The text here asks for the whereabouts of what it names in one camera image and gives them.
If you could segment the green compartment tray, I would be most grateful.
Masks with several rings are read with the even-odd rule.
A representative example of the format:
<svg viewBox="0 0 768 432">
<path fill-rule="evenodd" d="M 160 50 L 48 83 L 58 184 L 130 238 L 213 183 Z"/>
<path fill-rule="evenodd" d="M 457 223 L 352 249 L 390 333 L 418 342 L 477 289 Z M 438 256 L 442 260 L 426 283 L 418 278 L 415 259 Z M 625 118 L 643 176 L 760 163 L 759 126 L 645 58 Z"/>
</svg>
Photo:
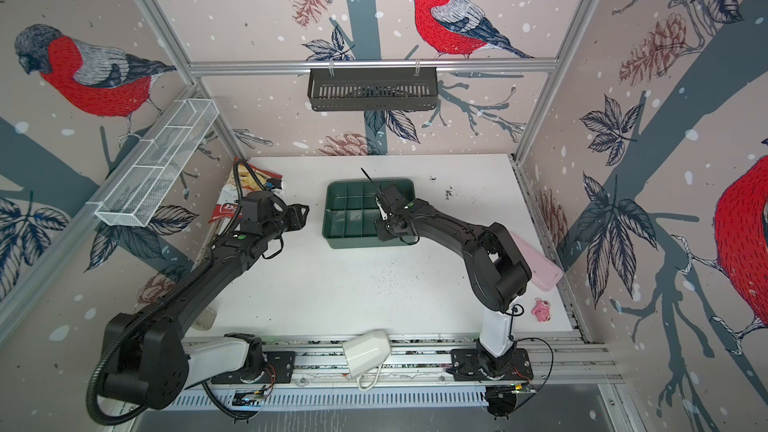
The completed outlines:
<svg viewBox="0 0 768 432">
<path fill-rule="evenodd" d="M 333 249 L 395 247 L 413 243 L 413 236 L 381 241 L 376 221 L 381 218 L 376 203 L 379 189 L 394 185 L 406 199 L 415 198 L 415 187 L 408 178 L 346 180 L 331 182 L 326 189 L 322 236 Z"/>
</svg>

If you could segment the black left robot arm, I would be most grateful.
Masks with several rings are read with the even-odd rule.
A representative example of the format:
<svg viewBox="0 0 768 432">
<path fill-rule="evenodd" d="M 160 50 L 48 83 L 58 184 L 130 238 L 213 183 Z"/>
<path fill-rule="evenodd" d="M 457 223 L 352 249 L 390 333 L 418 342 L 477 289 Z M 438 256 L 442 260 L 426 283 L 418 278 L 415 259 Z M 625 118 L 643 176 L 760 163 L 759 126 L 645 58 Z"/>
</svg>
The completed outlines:
<svg viewBox="0 0 768 432">
<path fill-rule="evenodd" d="M 89 417 L 99 425 L 120 425 L 147 409 L 167 407 L 196 385 L 183 346 L 186 332 L 224 288 L 268 257 L 271 241 L 303 229 L 309 210 L 272 192 L 249 193 L 189 276 L 139 312 L 110 320 L 86 389 Z"/>
</svg>

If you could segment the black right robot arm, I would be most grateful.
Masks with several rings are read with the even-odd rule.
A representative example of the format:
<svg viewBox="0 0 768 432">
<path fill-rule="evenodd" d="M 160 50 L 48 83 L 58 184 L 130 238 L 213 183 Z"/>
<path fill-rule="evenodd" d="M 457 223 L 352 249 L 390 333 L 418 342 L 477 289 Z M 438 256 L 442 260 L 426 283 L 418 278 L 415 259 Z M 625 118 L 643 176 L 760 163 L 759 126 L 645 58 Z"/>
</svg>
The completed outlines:
<svg viewBox="0 0 768 432">
<path fill-rule="evenodd" d="M 512 309 L 532 279 L 532 270 L 510 232 L 497 222 L 471 224 L 422 199 L 409 200 L 394 185 L 378 191 L 375 201 L 380 241 L 428 239 L 463 260 L 471 290 L 484 307 L 477 345 L 479 367 L 489 378 L 506 374 L 516 350 Z"/>
</svg>

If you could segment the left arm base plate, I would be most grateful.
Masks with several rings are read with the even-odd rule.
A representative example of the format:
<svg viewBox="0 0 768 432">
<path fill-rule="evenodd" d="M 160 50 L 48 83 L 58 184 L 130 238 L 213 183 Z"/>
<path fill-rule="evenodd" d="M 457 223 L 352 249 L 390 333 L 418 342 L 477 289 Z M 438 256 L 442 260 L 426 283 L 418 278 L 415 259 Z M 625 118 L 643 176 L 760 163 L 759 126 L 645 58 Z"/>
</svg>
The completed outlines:
<svg viewBox="0 0 768 432">
<path fill-rule="evenodd" d="M 262 352 L 248 358 L 240 369 L 214 376 L 211 382 L 216 385 L 289 384 L 295 359 L 293 351 Z"/>
</svg>

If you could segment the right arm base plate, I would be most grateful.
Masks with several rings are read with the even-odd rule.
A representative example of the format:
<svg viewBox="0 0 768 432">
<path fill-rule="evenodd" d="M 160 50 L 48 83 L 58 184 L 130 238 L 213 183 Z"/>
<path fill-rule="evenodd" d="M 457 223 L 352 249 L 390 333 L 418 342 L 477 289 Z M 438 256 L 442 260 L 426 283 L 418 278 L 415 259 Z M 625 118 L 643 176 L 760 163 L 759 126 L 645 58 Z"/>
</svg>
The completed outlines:
<svg viewBox="0 0 768 432">
<path fill-rule="evenodd" d="M 482 347 L 453 349 L 450 355 L 450 363 L 445 371 L 456 381 L 530 382 L 534 378 L 528 352 L 519 347 L 513 347 L 501 357 L 493 357 Z"/>
</svg>

